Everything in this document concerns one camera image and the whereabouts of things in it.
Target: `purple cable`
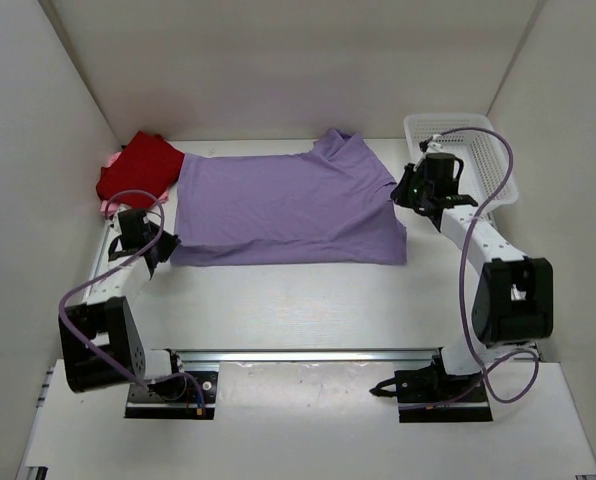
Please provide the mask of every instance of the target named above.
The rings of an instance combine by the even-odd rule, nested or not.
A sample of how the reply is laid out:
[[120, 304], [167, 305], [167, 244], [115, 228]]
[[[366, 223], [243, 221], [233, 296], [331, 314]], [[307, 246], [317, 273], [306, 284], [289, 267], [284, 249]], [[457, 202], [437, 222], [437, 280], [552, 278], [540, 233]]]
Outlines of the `purple cable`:
[[[489, 195], [489, 197], [487, 197], [487, 199], [482, 203], [482, 205], [480, 205], [476, 209], [476, 213], [474, 213], [474, 216], [473, 216], [471, 222], [469, 223], [469, 227], [467, 228], [467, 233], [465, 234], [465, 242], [462, 246], [462, 253], [460, 255], [460, 270], [459, 270], [459, 275], [458, 275], [458, 300], [460, 303], [460, 319], [462, 321], [462, 331], [465, 335], [465, 341], [467, 342], [467, 348], [469, 349], [469, 353], [471, 354], [473, 359], [476, 361], [476, 363], [478, 363], [478, 365], [480, 365], [481, 375], [464, 392], [460, 393], [459, 395], [456, 395], [455, 397], [452, 397], [448, 400], [444, 400], [442, 402], [427, 403], [424, 405], [401, 406], [400, 407], [401, 410], [422, 410], [422, 409], [428, 409], [428, 408], [449, 406], [452, 403], [457, 402], [461, 398], [469, 395], [480, 384], [481, 381], [485, 383], [485, 387], [487, 388], [487, 391], [489, 391], [491, 396], [497, 402], [499, 402], [499, 403], [513, 403], [513, 402], [520, 400], [522, 397], [524, 397], [527, 394], [527, 392], [529, 392], [529, 390], [531, 390], [531, 387], [534, 386], [534, 383], [536, 383], [536, 379], [538, 378], [538, 370], [540, 368], [540, 357], [532, 350], [528, 350], [526, 348], [519, 348], [517, 350], [514, 350], [513, 352], [509, 352], [506, 355], [503, 355], [502, 357], [497, 359], [494, 363], [492, 363], [490, 367], [487, 367], [485, 365], [485, 362], [483, 362], [483, 360], [478, 356], [478, 353], [476, 352], [476, 349], [474, 348], [474, 344], [471, 340], [471, 335], [469, 335], [469, 320], [467, 319], [467, 307], [466, 307], [466, 302], [465, 302], [465, 270], [467, 269], [467, 253], [469, 250], [469, 242], [471, 242], [471, 237], [473, 236], [474, 229], [476, 228], [478, 220], [480, 219], [480, 215], [482, 215], [482, 212], [484, 211], [484, 209], [487, 208], [487, 206], [498, 196], [498, 194], [500, 192], [502, 192], [503, 188], [505, 188], [505, 185], [507, 184], [507, 181], [509, 180], [509, 178], [511, 178], [511, 172], [514, 167], [514, 154], [511, 149], [511, 145], [509, 145], [509, 142], [507, 140], [505, 140], [505, 138], [502, 135], [494, 132], [493, 130], [489, 130], [487, 128], [480, 128], [480, 127], [452, 128], [450, 130], [440, 133], [440, 136], [450, 135], [452, 133], [464, 132], [464, 131], [483, 132], [483, 133], [487, 133], [489, 135], [496, 137], [504, 145], [505, 149], [507, 150], [507, 155], [509, 157], [509, 165], [507, 167], [507, 172], [505, 173], [505, 176], [503, 177], [502, 181], [500, 182], [500, 185], [498, 185], [498, 187], [491, 193], [491, 195]], [[430, 142], [432, 139], [433, 139], [433, 137], [429, 138], [426, 141]], [[489, 374], [495, 368], [497, 368], [499, 365], [503, 364], [510, 358], [515, 357], [516, 355], [523, 354], [523, 353], [530, 355], [534, 360], [534, 371], [531, 376], [531, 379], [529, 380], [529, 383], [527, 383], [525, 388], [523, 388], [519, 394], [517, 394], [516, 396], [514, 396], [512, 398], [499, 397], [498, 394], [494, 391], [493, 387], [491, 386], [491, 382], [489, 381]]]
[[[102, 280], [105, 280], [106, 278], [109, 278], [114, 273], [118, 272], [120, 269], [130, 265], [136, 259], [140, 258], [144, 253], [149, 251], [149, 249], [151, 247], [153, 247], [154, 245], [156, 245], [156, 243], [158, 243], [158, 240], [160, 240], [160, 237], [162, 236], [162, 232], [165, 229], [165, 210], [162, 208], [162, 204], [160, 203], [160, 201], [154, 195], [152, 195], [151, 193], [145, 192], [144, 190], [125, 190], [123, 192], [119, 192], [119, 193], [115, 194], [114, 196], [112, 196], [109, 199], [109, 201], [107, 202], [107, 206], [105, 208], [105, 218], [108, 217], [109, 205], [117, 198], [120, 198], [124, 195], [128, 195], [130, 193], [134, 193], [134, 194], [137, 193], [137, 194], [145, 195], [145, 196], [151, 198], [154, 201], [154, 204], [160, 210], [160, 225], [158, 226], [158, 232], [156, 233], [156, 236], [149, 243], [147, 243], [147, 245], [145, 245], [143, 248], [138, 250], [136, 253], [134, 253], [133, 255], [128, 257], [127, 260], [122, 262], [120, 265], [115, 266], [111, 270], [108, 270], [105, 273], [102, 273], [102, 274], [98, 275], [97, 277], [92, 278], [91, 280], [87, 280], [85, 283], [78, 285], [77, 287], [74, 287], [71, 290], [69, 290], [67, 293], [65, 293], [62, 296], [62, 298], [60, 299], [60, 301], [58, 302], [58, 316], [60, 317], [60, 321], [63, 323], [63, 325], [65, 325], [65, 327], [67, 327], [67, 330], [69, 330], [74, 337], [76, 337], [78, 340], [80, 340], [96, 356], [98, 356], [101, 360], [105, 361], [113, 369], [118, 371], [118, 373], [120, 373], [123, 377], [125, 377], [129, 382], [135, 383], [135, 384], [140, 385], [141, 387], [147, 389], [149, 387], [147, 386], [147, 384], [145, 382], [143, 382], [140, 378], [138, 378], [136, 375], [134, 375], [132, 372], [130, 372], [128, 369], [126, 369], [123, 365], [121, 365], [111, 355], [109, 355], [104, 350], [102, 350], [101, 348], [96, 346], [80, 330], [78, 330], [76, 328], [76, 326], [73, 323], [71, 323], [71, 320], [69, 320], [69, 317], [67, 316], [67, 312], [65, 311], [65, 308], [67, 306], [67, 301], [71, 297], [73, 297], [76, 293], [84, 290], [85, 288], [89, 287], [90, 285], [93, 285], [93, 284], [98, 283]], [[171, 379], [177, 378], [177, 377], [185, 377], [191, 381], [191, 383], [194, 385], [194, 387], [196, 389], [196, 393], [198, 396], [198, 407], [204, 409], [205, 408], [205, 400], [202, 395], [202, 388], [200, 387], [200, 384], [198, 383], [198, 381], [196, 380], [196, 378], [193, 375], [191, 375], [187, 372], [177, 372], [177, 373], [173, 373], [171, 375], [167, 375], [166, 377], [159, 378], [159, 379], [155, 380], [153, 383], [160, 383], [160, 382], [171, 380]]]

